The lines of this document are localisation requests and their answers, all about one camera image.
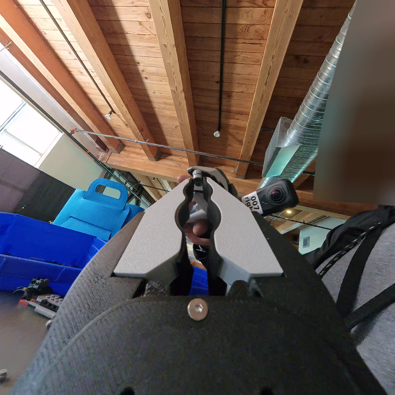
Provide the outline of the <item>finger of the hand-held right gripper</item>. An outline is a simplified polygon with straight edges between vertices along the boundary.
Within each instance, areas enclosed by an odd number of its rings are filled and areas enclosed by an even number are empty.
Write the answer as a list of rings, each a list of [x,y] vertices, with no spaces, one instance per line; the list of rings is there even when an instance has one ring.
[[[208,209],[208,199],[212,193],[212,188],[210,185],[194,185],[194,199],[196,204],[199,206],[200,210],[198,212],[201,214],[202,218],[207,218]]]
[[[212,179],[214,183],[221,186],[225,191],[231,193],[231,184],[220,169],[204,166],[191,166],[188,168],[188,173],[193,179],[195,179],[194,173],[196,171],[201,173],[201,181],[198,181],[198,184],[194,181],[194,194],[208,193],[210,184],[207,179]]]

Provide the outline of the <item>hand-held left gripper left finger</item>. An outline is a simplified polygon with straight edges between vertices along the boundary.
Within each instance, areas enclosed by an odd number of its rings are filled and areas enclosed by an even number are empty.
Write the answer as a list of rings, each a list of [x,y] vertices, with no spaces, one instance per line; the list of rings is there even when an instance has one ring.
[[[183,231],[193,190],[193,180],[186,179],[144,212],[114,269],[116,276],[177,278],[193,270]]]

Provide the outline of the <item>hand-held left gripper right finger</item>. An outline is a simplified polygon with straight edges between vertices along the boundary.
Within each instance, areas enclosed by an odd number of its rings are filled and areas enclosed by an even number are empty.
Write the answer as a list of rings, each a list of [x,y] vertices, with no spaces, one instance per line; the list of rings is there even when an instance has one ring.
[[[214,180],[203,181],[207,217],[212,223],[208,268],[214,279],[237,280],[283,275],[277,258],[250,209]]]

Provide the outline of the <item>blue plastic bin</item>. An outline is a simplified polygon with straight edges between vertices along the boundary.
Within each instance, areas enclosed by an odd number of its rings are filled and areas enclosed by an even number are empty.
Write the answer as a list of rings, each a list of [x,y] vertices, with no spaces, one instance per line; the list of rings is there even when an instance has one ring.
[[[79,231],[27,218],[1,213],[1,254],[22,258],[39,258],[80,269],[44,263],[23,262],[1,257],[1,291],[13,292],[28,286],[33,278],[47,278],[53,293],[65,296],[77,277],[106,241]]]

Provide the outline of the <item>grey toy brick model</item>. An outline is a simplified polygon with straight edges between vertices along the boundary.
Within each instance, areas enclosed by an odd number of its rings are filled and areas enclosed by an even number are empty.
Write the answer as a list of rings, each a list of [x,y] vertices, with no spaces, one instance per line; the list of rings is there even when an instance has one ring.
[[[52,320],[64,297],[53,293],[49,283],[47,278],[33,278],[28,286],[20,286],[13,293],[21,294],[20,302],[32,307],[35,313]]]

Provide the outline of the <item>person's right forearm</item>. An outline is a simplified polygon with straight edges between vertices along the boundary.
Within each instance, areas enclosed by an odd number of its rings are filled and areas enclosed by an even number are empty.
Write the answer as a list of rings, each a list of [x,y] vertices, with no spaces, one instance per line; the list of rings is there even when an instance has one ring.
[[[203,266],[206,266],[207,259],[208,259],[208,253],[209,253],[209,247],[201,246],[198,244],[193,244],[192,249],[193,249],[195,259],[197,261],[199,261]]]

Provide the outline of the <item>person's right hand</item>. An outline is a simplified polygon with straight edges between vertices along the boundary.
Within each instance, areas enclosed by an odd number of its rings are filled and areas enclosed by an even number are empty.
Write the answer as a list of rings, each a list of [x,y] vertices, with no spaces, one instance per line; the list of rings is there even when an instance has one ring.
[[[183,230],[186,237],[195,245],[201,247],[210,246],[209,235],[210,223],[205,219],[196,220],[193,224],[185,223]]]

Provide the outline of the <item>blue felt bag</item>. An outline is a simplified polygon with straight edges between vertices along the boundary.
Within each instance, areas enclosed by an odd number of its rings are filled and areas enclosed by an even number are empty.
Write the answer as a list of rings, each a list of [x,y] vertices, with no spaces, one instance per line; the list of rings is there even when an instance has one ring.
[[[136,215],[144,212],[127,200],[124,185],[99,178],[87,191],[75,189],[53,224],[109,241]]]

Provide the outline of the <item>pile of red black toy bricks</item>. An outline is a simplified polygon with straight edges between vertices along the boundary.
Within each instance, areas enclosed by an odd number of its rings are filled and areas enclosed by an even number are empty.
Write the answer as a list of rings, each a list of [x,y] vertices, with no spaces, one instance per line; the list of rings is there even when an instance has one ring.
[[[32,263],[44,263],[44,264],[52,264],[52,265],[57,265],[57,266],[64,266],[64,267],[71,267],[71,268],[76,268],[80,269],[78,265],[72,265],[72,264],[64,264],[64,263],[59,263],[57,261],[50,261],[50,260],[44,260],[44,259],[39,259],[39,258],[22,258],[18,256],[12,256],[9,254],[1,254],[2,258],[10,258],[13,260],[20,260],[23,262],[32,262]]]

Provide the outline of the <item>black monitor screen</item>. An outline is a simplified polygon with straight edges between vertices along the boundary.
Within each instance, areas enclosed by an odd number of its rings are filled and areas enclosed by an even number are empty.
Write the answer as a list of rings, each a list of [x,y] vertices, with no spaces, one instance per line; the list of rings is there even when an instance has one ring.
[[[0,211],[53,222],[74,188],[0,150]]]

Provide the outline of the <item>silver ventilation duct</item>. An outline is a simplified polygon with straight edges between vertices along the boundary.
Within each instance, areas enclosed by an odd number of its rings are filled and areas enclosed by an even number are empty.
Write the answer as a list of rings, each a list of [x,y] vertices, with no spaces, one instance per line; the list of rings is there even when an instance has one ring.
[[[354,1],[294,119],[279,119],[265,153],[257,189],[281,179],[295,182],[317,157],[329,90],[356,3]]]

